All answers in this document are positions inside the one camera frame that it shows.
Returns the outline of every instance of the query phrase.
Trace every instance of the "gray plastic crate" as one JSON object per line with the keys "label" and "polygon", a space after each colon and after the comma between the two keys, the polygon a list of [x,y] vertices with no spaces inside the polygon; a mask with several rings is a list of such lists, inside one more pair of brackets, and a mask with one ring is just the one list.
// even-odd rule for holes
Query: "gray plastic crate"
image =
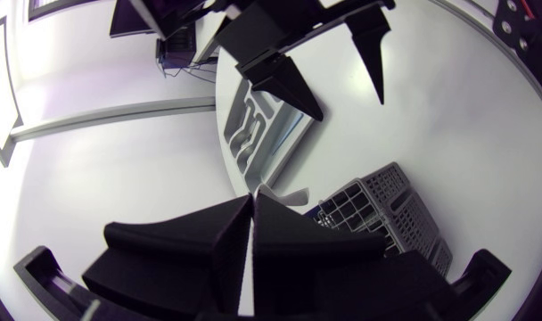
{"label": "gray plastic crate", "polygon": [[398,231],[398,241],[404,251],[418,250],[427,259],[438,239],[438,226],[417,193],[411,193],[388,219]]}
{"label": "gray plastic crate", "polygon": [[379,210],[385,210],[389,201],[405,191],[410,182],[396,162],[392,162],[361,179],[366,191]]}
{"label": "gray plastic crate", "polygon": [[453,255],[448,245],[443,239],[439,239],[431,252],[430,263],[445,277],[452,259]]}
{"label": "gray plastic crate", "polygon": [[385,257],[418,250],[443,275],[453,256],[420,196],[395,162],[351,180],[319,202],[315,221],[351,232],[379,232]]}

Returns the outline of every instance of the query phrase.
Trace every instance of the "gray trim strip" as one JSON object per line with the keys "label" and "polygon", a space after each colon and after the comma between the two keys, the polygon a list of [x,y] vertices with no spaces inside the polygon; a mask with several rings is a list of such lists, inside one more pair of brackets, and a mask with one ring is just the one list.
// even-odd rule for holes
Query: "gray trim strip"
{"label": "gray trim strip", "polygon": [[87,128],[118,121],[215,110],[215,97],[185,98],[153,103],[135,103],[81,112],[68,117],[42,121],[33,126],[21,126],[12,130],[10,138],[17,143],[27,139],[61,133],[72,129]]}
{"label": "gray trim strip", "polygon": [[[10,72],[10,60],[7,53],[7,27],[5,26],[6,17],[0,19],[0,27],[4,28],[4,50],[5,50],[5,67],[7,70],[7,77],[10,80],[10,88],[12,90],[13,103],[15,104],[15,109],[18,113],[18,116],[13,123],[13,128],[23,125],[21,120],[20,108],[18,107],[17,100],[15,99],[15,93],[13,92],[13,82],[12,82],[12,73]],[[12,158],[13,150],[15,149],[15,142],[11,139],[11,135],[7,137],[5,144],[0,146],[0,161],[4,167],[10,165],[10,159]]]}

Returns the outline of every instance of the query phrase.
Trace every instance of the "white tabletop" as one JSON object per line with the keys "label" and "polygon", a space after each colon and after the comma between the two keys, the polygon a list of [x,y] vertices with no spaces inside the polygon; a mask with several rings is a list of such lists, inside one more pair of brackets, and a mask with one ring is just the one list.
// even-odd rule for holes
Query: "white tabletop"
{"label": "white tabletop", "polygon": [[[542,268],[542,102],[479,32],[427,0],[384,10],[382,106],[345,26],[288,54],[323,108],[274,185],[309,187],[305,212],[355,177],[397,161],[454,254],[448,280],[486,248],[513,273],[480,314],[513,317]],[[216,85],[220,141],[241,76],[223,50]],[[236,194],[247,193],[222,149]]]}

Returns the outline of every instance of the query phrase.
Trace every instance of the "black frame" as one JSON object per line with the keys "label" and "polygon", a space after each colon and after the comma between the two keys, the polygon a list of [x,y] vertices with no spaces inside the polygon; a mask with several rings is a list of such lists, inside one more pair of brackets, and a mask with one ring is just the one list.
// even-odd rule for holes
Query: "black frame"
{"label": "black frame", "polygon": [[35,8],[35,0],[29,0],[28,16],[29,22],[37,18],[46,16],[47,14],[58,12],[63,9],[70,8],[78,4],[86,4],[96,0],[57,0],[53,3],[42,5],[39,8]]}
{"label": "black frame", "polygon": [[[7,55],[7,28],[5,27],[5,21],[6,17],[0,19],[0,27],[4,28],[5,67],[7,70],[7,77],[10,80],[10,87],[12,88],[12,96],[13,102],[15,103],[15,110],[18,112],[18,117],[13,123],[13,128],[16,128],[23,125],[23,121],[21,120],[20,108],[18,108],[18,102],[15,99],[15,93],[13,91],[12,74],[10,73],[10,62]],[[5,144],[3,146],[0,146],[0,161],[2,162],[4,167],[8,167],[10,165],[10,159],[12,158],[14,149],[15,142],[13,141],[11,136],[8,136],[5,140]]]}

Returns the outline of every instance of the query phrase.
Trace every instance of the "gray object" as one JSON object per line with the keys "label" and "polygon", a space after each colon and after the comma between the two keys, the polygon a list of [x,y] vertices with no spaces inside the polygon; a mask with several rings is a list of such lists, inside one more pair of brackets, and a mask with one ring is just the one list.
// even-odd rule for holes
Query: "gray object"
{"label": "gray object", "polygon": [[422,198],[395,162],[356,178],[326,201],[315,221],[351,232],[378,232],[386,238],[385,257],[419,251],[446,276],[453,255]]}
{"label": "gray object", "polygon": [[[15,122],[13,123],[13,128],[17,128],[21,125],[23,125],[23,121],[21,120],[21,114],[20,109],[17,107],[17,101],[15,99],[15,93],[13,92],[13,82],[12,82],[12,74],[10,73],[10,65],[9,60],[7,56],[7,27],[6,27],[6,18],[3,17],[0,19],[0,28],[4,28],[4,51],[5,51],[5,67],[7,69],[7,76],[10,81],[10,88],[12,90],[12,99],[13,103],[16,107],[17,111],[17,118]],[[10,159],[13,155],[13,150],[15,149],[15,141],[12,139],[11,136],[8,136],[5,140],[4,144],[0,144],[0,161],[2,162],[2,165],[4,167],[8,167],[10,165]]]}
{"label": "gray object", "polygon": [[224,139],[250,192],[273,186],[312,119],[243,79],[224,127]]}

